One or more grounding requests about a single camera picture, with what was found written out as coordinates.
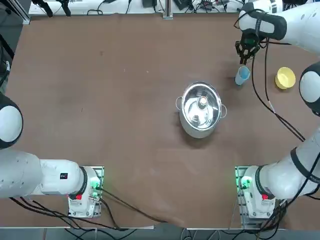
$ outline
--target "pot handle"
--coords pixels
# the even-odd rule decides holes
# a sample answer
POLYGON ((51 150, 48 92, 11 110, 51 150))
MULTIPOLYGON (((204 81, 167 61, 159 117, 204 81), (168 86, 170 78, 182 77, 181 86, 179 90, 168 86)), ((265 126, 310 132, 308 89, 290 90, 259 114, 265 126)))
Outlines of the pot handle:
POLYGON ((227 107, 224 104, 221 104, 221 106, 225 109, 225 114, 220 117, 221 119, 223 119, 223 118, 225 118, 227 116, 227 107))
POLYGON ((178 99, 181 99, 181 101, 182 101, 182 96, 178 96, 178 97, 176 98, 176 100, 175 100, 175 107, 176 107, 176 109, 178 109, 179 111, 181 111, 181 108, 179 108, 179 107, 178 107, 178 104, 177 104, 178 99))

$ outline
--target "black cable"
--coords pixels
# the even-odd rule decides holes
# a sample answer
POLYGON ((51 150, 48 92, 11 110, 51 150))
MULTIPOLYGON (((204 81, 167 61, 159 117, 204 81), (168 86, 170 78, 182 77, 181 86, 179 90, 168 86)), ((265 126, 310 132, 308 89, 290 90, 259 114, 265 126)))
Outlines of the black cable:
POLYGON ((83 229, 80 225, 78 225, 73 219, 70 219, 78 228, 75 228, 74 226, 72 226, 69 222, 67 222, 66 220, 63 219, 64 218, 68 218, 69 216, 61 213, 61 212, 58 212, 58 211, 53 211, 53 210, 50 210, 46 207, 44 207, 43 205, 41 205, 40 203, 38 203, 37 201, 34 201, 35 204, 39 205, 40 207, 37 207, 35 205, 32 205, 31 203, 27 202, 23 197, 20 197, 20 199, 26 204, 28 205, 29 207, 31 208, 34 208, 34 209, 38 209, 38 210, 45 210, 46 212, 50 212, 52 213, 53 215, 55 215, 57 218, 61 219, 62 221, 64 221, 67 225, 69 225, 71 228, 74 228, 74 229, 78 229, 78 230, 84 230, 86 231, 85 229, 83 229))
POLYGON ((161 6, 161 8, 162 8, 162 11, 164 11, 164 12, 165 12, 165 9, 164 9, 164 6, 162 5, 161 0, 159 0, 159 3, 160 3, 160 6, 161 6))
POLYGON ((268 102, 270 102, 269 96, 268 96, 268 89, 267 89, 267 55, 268 55, 268 48, 269 48, 269 38, 266 39, 266 48, 265 48, 265 54, 264 54, 264 92, 265 97, 268 102))
MULTIPOLYGON (((13 197, 10 197, 10 199, 11 199, 13 202, 15 202, 16 204, 18 204, 19 206, 21 206, 22 208, 26 209, 26 210, 35 212, 35 213, 37 213, 37 214, 41 214, 41 215, 45 215, 45 216, 57 218, 57 216, 55 216, 55 215, 53 215, 53 214, 49 214, 49 213, 46 213, 46 212, 38 211, 38 210, 32 209, 32 208, 30 208, 30 207, 27 207, 27 206, 23 205, 21 202, 19 202, 18 200, 14 199, 13 197)), ((114 227, 110 227, 110 226, 107 226, 107 225, 104 225, 104 224, 101 224, 101 223, 98 223, 98 222, 94 222, 94 221, 89 221, 89 220, 86 220, 86 219, 84 219, 84 218, 78 218, 78 217, 73 217, 73 216, 68 216, 67 218, 68 218, 68 219, 75 219, 75 220, 78 220, 78 221, 82 221, 82 222, 89 223, 89 224, 93 224, 93 225, 97 225, 97 226, 101 226, 101 227, 104 227, 104 228, 107 228, 107 229, 116 230, 114 227)), ((118 231, 121 231, 121 232, 127 231, 127 230, 128 230, 127 228, 118 229, 118 231)))
MULTIPOLYGON (((268 48, 269 48, 269 38, 266 39, 265 41, 265 55, 264 55, 264 92, 265 92, 265 97, 266 97, 266 100, 270 103, 271 105, 271 102, 270 102, 270 99, 269 99, 269 96, 268 96, 268 88, 267 88, 267 55, 268 55, 268 48)), ((285 120, 282 116, 276 114, 274 112, 274 110, 272 109, 271 111, 273 114, 275 114, 275 116, 280 120, 280 122, 290 131, 293 133, 293 131, 288 127, 290 126, 294 131, 295 133, 293 133, 301 142, 305 141, 305 137, 295 128, 291 125, 291 123, 289 123, 287 120, 285 120)))
POLYGON ((218 8, 216 8, 215 6, 212 6, 212 8, 213 8, 213 9, 215 9, 215 10, 217 10, 217 11, 218 11, 218 13, 221 13, 221 12, 219 11, 219 9, 218 9, 218 8))
POLYGON ((127 14, 127 13, 128 13, 128 11, 129 11, 129 7, 130 7, 130 3, 131 3, 131 1, 132 1, 132 0, 128 0, 128 7, 126 8, 125 14, 127 14))
POLYGON ((100 8, 101 5, 104 4, 104 3, 105 3, 105 0, 103 0, 103 1, 99 4, 99 6, 98 6, 97 9, 89 9, 89 10, 86 12, 86 15, 88 16, 90 12, 96 12, 98 15, 103 15, 104 12, 101 11, 99 8, 100 8))
MULTIPOLYGON (((58 212, 58 211, 50 210, 50 209, 46 208, 45 206, 41 205, 40 203, 38 203, 37 201, 34 201, 34 200, 33 200, 33 202, 36 203, 36 204, 38 204, 40 207, 37 207, 37 206, 35 206, 35 205, 27 202, 23 197, 21 197, 21 200, 22 200, 25 204, 27 204, 28 206, 34 208, 34 209, 32 209, 32 208, 26 207, 26 206, 23 205, 21 202, 19 202, 18 200, 14 199, 14 198, 12 198, 12 197, 11 197, 10 199, 13 200, 15 203, 17 203, 18 205, 20 205, 21 207, 27 209, 27 210, 30 210, 30 211, 36 212, 36 213, 40 213, 40 214, 42 214, 42 215, 46 215, 46 216, 49 216, 49 217, 59 218, 59 219, 63 220, 67 225, 69 225, 71 228, 76 229, 76 230, 83 230, 84 233, 81 234, 80 236, 77 236, 76 234, 70 232, 68 229, 65 229, 68 233, 70 233, 70 234, 72 234, 73 236, 77 237, 77 239, 83 240, 81 237, 82 237, 84 234, 86 234, 87 232, 94 231, 94 229, 84 229, 84 228, 80 227, 80 226, 73 220, 73 217, 67 216, 67 215, 65 215, 65 214, 63 214, 63 213, 61 213, 61 212, 58 212), (37 210, 35 210, 35 209, 50 212, 50 213, 53 214, 53 216, 51 216, 50 214, 46 214, 45 212, 39 212, 39 211, 37 211, 37 210), (64 220, 63 218, 68 218, 68 219, 70 219, 73 223, 75 223, 75 224, 78 226, 78 228, 72 226, 70 223, 68 223, 68 222, 67 222, 66 220, 64 220)), ((110 238, 112 238, 113 240, 122 240, 122 239, 130 236, 131 234, 133 234, 133 233, 134 233, 135 231, 137 231, 137 230, 138 230, 138 229, 134 229, 133 231, 131 231, 130 233, 128 233, 127 235, 125 235, 125 236, 123 236, 123 237, 121 237, 121 238, 119 238, 119 239, 116 239, 114 236, 112 236, 110 233, 108 233, 108 232, 106 232, 106 231, 104 231, 104 230, 98 229, 97 231, 98 231, 98 232, 102 232, 102 233, 108 235, 108 236, 109 236, 110 238)))
POLYGON ((232 232, 226 232, 223 230, 220 230, 221 232, 223 232, 224 234, 228 234, 228 235, 237 235, 237 233, 232 233, 232 232))
MULTIPOLYGON (((261 44, 266 44, 267 41, 261 41, 261 44)), ((269 44, 275 44, 275 45, 291 45, 290 43, 286 42, 276 42, 276 41, 268 41, 269 44)))
POLYGON ((89 231, 90 231, 90 230, 83 229, 83 228, 80 227, 73 219, 71 219, 71 220, 79 227, 79 228, 75 228, 75 227, 72 226, 69 222, 67 222, 66 220, 64 220, 62 217, 59 217, 54 211, 51 211, 50 209, 42 206, 40 203, 38 203, 38 202, 36 202, 36 201, 35 201, 35 202, 36 202, 40 207, 37 207, 37 206, 32 205, 31 203, 27 202, 23 197, 20 197, 20 199, 21 199, 25 204, 27 204, 28 206, 30 206, 30 207, 32 207, 32 208, 39 209, 39 210, 46 210, 46 211, 54 214, 55 216, 57 216, 57 218, 59 218, 59 219, 61 219, 62 221, 64 221, 67 225, 69 225, 69 226, 70 226, 71 228, 73 228, 73 229, 77 229, 77 230, 80 230, 80 229, 81 229, 81 230, 84 230, 84 233, 83 233, 82 235, 78 236, 78 235, 72 233, 71 231, 69 231, 68 229, 66 229, 66 228, 64 229, 64 230, 66 230, 68 233, 70 233, 71 235, 75 236, 76 239, 83 240, 81 237, 82 237, 86 232, 89 232, 89 231))
POLYGON ((62 8, 62 5, 58 8, 57 11, 54 12, 53 16, 62 8))
POLYGON ((115 196, 115 195, 112 194, 111 192, 109 192, 109 191, 107 191, 107 190, 105 190, 105 189, 103 189, 103 188, 101 188, 101 187, 97 187, 96 189, 105 192, 106 194, 112 196, 113 198, 115 198, 116 200, 120 201, 121 203, 123 203, 123 204, 126 205, 127 207, 135 210, 136 212, 140 213, 141 215, 143 215, 143 216, 145 216, 145 217, 147 217, 147 218, 149 218, 149 219, 151 219, 151 220, 153 220, 153 221, 155 221, 155 222, 158 222, 158 223, 167 223, 167 221, 164 221, 164 220, 158 219, 158 218, 156 218, 156 217, 150 216, 149 214, 147 214, 147 213, 141 211, 140 209, 138 209, 138 208, 130 205, 129 203, 123 201, 123 200, 120 199, 119 197, 115 196))
POLYGON ((86 234, 87 232, 85 231, 82 235, 78 236, 76 234, 74 234, 73 232, 69 231, 68 229, 64 229, 66 230, 68 233, 70 233, 71 235, 73 235, 74 237, 76 237, 76 240, 80 239, 80 240, 84 240, 83 238, 81 238, 84 234, 86 234))
POLYGON ((238 232, 238 233, 232 238, 232 240, 235 240, 236 237, 238 237, 240 234, 244 234, 244 233, 245 233, 245 230, 242 230, 242 231, 238 232))
POLYGON ((1 55, 0 55, 0 64, 2 64, 2 62, 4 61, 4 46, 2 45, 2 42, 0 41, 0 51, 1 51, 1 55))
POLYGON ((238 26, 236 26, 236 24, 239 22, 240 19, 242 19, 244 16, 250 14, 250 13, 253 13, 253 12, 262 12, 264 13, 265 11, 261 10, 261 9, 258 9, 258 8, 254 8, 250 11, 246 11, 243 15, 241 15, 236 21, 235 23, 233 24, 233 26, 236 28, 236 29, 240 29, 238 26))
POLYGON ((131 234, 133 234, 135 231, 137 231, 138 229, 135 229, 135 230, 133 230, 133 231, 131 231, 131 232, 129 232, 127 235, 124 235, 124 236, 122 236, 122 237, 120 237, 120 238, 118 238, 117 240, 122 240, 122 239, 125 239, 126 237, 129 237, 131 234))
POLYGON ((106 235, 108 235, 110 238, 112 238, 112 240, 117 240, 114 236, 112 236, 110 233, 103 231, 101 229, 97 229, 98 232, 104 233, 106 235))
POLYGON ((109 216, 111 218, 111 221, 113 223, 113 225, 115 226, 116 229, 119 229, 120 227, 116 224, 116 221, 114 219, 114 216, 112 215, 112 212, 111 212, 111 209, 110 207, 108 206, 108 204, 106 203, 105 200, 103 200, 102 198, 100 199, 100 201, 104 204, 104 206, 106 207, 108 213, 109 213, 109 216))
POLYGON ((95 231, 95 229, 89 229, 89 230, 87 230, 87 231, 85 231, 85 232, 83 232, 82 234, 80 234, 75 240, 78 240, 78 239, 82 239, 81 237, 83 236, 83 235, 85 235, 85 234, 87 234, 87 233, 89 233, 89 232, 92 232, 92 231, 95 231))
POLYGON ((293 134, 295 135, 301 142, 303 142, 305 140, 305 138, 302 136, 301 133, 299 133, 299 131, 294 128, 287 120, 285 120, 282 116, 280 116, 278 113, 274 112, 270 107, 268 107, 265 102, 261 99, 260 95, 258 94, 257 90, 256 90, 256 86, 255 86, 255 82, 254 82, 254 65, 255 65, 255 55, 253 55, 252 57, 252 63, 251 63, 251 81, 252 81, 252 87, 254 90, 255 95, 257 96, 257 98, 259 99, 259 101, 263 104, 263 106, 268 109, 271 113, 273 113, 279 120, 280 122, 293 134))
POLYGON ((223 2, 222 0, 220 0, 220 1, 221 1, 221 3, 222 3, 223 10, 224 10, 225 12, 227 12, 227 11, 226 11, 226 6, 227 6, 227 5, 225 5, 225 4, 224 4, 224 2, 223 2))
POLYGON ((311 198, 311 199, 314 199, 314 200, 320 200, 319 197, 315 197, 315 196, 309 196, 309 195, 306 195, 308 198, 311 198))

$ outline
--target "yellow bowl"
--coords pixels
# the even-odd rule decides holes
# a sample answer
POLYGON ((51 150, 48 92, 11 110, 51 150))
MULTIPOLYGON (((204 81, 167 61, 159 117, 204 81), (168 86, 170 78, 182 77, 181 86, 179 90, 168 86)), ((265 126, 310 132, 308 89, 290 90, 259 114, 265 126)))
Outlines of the yellow bowl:
POLYGON ((288 67, 281 67, 275 75, 275 84, 282 90, 293 87, 295 83, 295 73, 288 67))

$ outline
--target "green indicator light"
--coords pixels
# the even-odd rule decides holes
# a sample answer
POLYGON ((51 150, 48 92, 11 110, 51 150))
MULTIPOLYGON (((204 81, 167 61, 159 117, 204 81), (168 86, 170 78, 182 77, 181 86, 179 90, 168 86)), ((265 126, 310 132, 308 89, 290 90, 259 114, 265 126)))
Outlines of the green indicator light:
POLYGON ((242 179, 241 179, 241 185, 242 185, 242 188, 243 189, 248 189, 250 188, 250 183, 252 181, 252 178, 249 177, 249 176, 244 176, 242 179))

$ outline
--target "white cable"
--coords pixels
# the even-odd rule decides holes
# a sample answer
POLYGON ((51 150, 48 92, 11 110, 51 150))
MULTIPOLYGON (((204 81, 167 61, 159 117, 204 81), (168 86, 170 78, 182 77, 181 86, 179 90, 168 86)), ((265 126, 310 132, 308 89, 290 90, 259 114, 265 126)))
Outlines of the white cable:
POLYGON ((186 230, 186 228, 184 228, 184 229, 182 230, 182 232, 181 232, 181 236, 180 236, 180 240, 182 240, 182 236, 183 236, 183 234, 184 234, 185 230, 186 230))
POLYGON ((207 239, 207 240, 210 240, 216 233, 217 233, 218 230, 215 230, 211 235, 210 237, 207 239))
POLYGON ((194 233, 194 235, 193 235, 193 237, 192 237, 192 240, 195 240, 195 237, 196 237, 197 232, 198 232, 198 230, 195 230, 195 233, 194 233))
POLYGON ((228 228, 228 230, 230 230, 231 226, 232 226, 232 222, 234 221, 234 217, 235 217, 235 210, 236 210, 236 206, 237 206, 237 203, 238 203, 238 196, 239 196, 239 193, 240 193, 240 184, 238 182, 238 185, 239 185, 239 190, 238 192, 236 193, 236 199, 235 199, 235 202, 234 202, 234 206, 233 206, 233 211, 232 211, 232 218, 231 218, 231 222, 230 222, 230 226, 228 228))
POLYGON ((274 109, 274 106, 272 106, 270 100, 268 101, 268 103, 269 103, 269 106, 270 106, 271 110, 272 110, 273 113, 275 114, 275 113, 276 113, 276 110, 274 109))

